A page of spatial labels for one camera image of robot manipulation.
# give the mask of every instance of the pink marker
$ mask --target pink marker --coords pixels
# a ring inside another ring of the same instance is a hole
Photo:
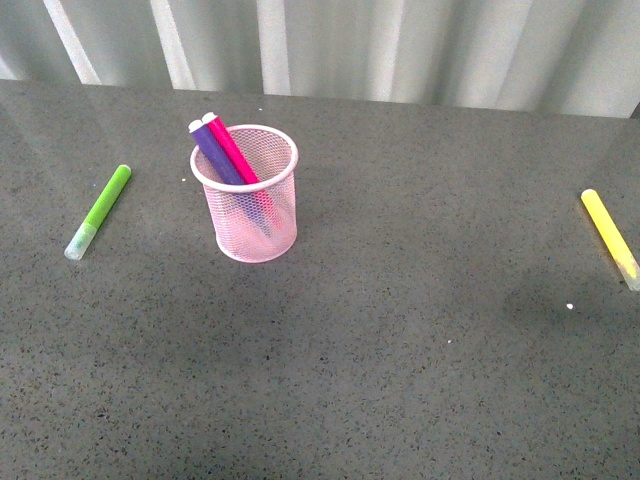
[[[251,165],[249,165],[249,162],[247,162],[247,159],[244,158],[244,155],[236,145],[236,142],[231,138],[231,135],[227,131],[227,127],[222,122],[222,119],[213,112],[209,112],[202,117],[202,123],[209,127],[213,137],[235,167],[240,178],[242,178],[247,185],[260,183],[260,179],[251,168]],[[280,220],[280,215],[276,211],[275,205],[273,204],[271,197],[269,197],[269,194],[264,191],[259,191],[256,192],[256,196],[262,204],[267,218],[273,218],[274,225],[277,228],[281,228],[282,221]]]
[[[214,115],[213,112],[209,112],[202,117],[202,123],[209,127],[214,138],[218,141],[224,153],[227,154],[233,166],[236,167],[236,171],[245,183],[249,185],[260,182],[251,165],[249,165],[249,162],[247,162],[236,145],[236,142],[233,141],[233,138],[231,138],[231,135],[227,132],[227,127],[222,123],[222,119]]]

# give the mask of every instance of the gray countertop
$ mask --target gray countertop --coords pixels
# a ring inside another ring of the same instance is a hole
[[[217,248],[212,109],[300,149],[272,262]],[[640,476],[640,294],[579,200],[640,254],[640,122],[2,81],[0,165],[2,479]]]

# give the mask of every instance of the purple marker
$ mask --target purple marker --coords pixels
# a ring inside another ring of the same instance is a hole
[[[189,133],[191,133],[204,156],[211,162],[223,183],[227,185],[246,185],[227,155],[220,148],[207,125],[202,123],[201,120],[194,120],[189,124]]]

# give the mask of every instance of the mesh cup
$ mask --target mesh cup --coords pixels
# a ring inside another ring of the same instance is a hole
[[[191,170],[204,187],[220,250],[241,262],[266,262],[296,240],[293,170],[298,148],[285,133],[263,125],[237,125],[228,131],[261,182],[222,183],[197,146]]]

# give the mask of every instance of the marker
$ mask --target marker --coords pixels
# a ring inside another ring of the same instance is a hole
[[[233,167],[211,130],[201,120],[194,120],[189,124],[189,133],[196,141],[204,156],[211,162],[216,173],[227,185],[246,185]]]
[[[100,225],[109,214],[111,207],[116,203],[120,192],[131,178],[131,168],[128,165],[120,165],[107,186],[93,204],[85,217],[82,225],[69,242],[64,251],[64,256],[69,260],[80,260],[89,247],[91,240],[96,236]]]
[[[582,192],[581,198],[629,289],[640,291],[640,267],[600,196],[595,190],[588,189]]]
[[[251,165],[249,165],[249,162],[247,162],[247,159],[244,158],[244,155],[236,145],[236,142],[231,138],[231,135],[227,131],[227,127],[222,123],[222,119],[217,115],[214,115],[213,112],[209,112],[202,117],[202,123],[209,127],[214,138],[218,141],[224,153],[227,154],[227,157],[245,183],[249,185],[260,182],[251,168]]]
[[[222,119],[215,115],[213,112],[206,113],[202,117],[202,123],[209,127],[209,130],[213,134],[224,153],[227,155],[236,171],[246,182],[247,185],[259,183],[260,179],[255,174],[249,162],[243,155],[242,151],[238,148],[238,145],[231,137],[231,134],[227,130],[227,127],[222,122]],[[273,218],[273,223],[277,228],[282,226],[282,220],[275,209],[275,205],[269,197],[269,194],[265,191],[259,191],[255,193],[258,203],[264,208],[264,213],[267,218]]]

